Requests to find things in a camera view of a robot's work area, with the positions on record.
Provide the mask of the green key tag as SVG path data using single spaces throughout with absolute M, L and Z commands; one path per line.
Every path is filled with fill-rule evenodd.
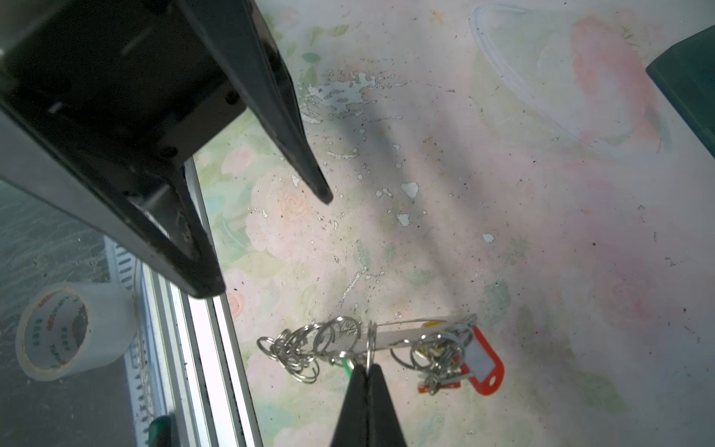
M 351 359 L 342 359 L 342 366 L 348 376 L 351 376 L 355 368 L 355 363 Z

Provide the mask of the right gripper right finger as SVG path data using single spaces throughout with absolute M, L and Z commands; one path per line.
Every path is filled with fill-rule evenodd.
M 385 376 L 377 364 L 367 372 L 367 445 L 407 446 Z

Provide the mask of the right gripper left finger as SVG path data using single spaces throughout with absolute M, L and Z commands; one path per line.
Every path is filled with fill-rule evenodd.
M 366 447 L 368 445 L 368 380 L 365 368 L 357 365 L 352 372 L 331 447 Z

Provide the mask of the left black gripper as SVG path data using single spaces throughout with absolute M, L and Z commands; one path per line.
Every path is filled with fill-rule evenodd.
M 1 51 L 6 88 L 64 115 L 2 95 L 2 180 L 195 298 L 223 294 L 225 282 L 171 162 L 191 158 L 244 104 L 315 196 L 333 201 L 253 1 L 5 1 Z

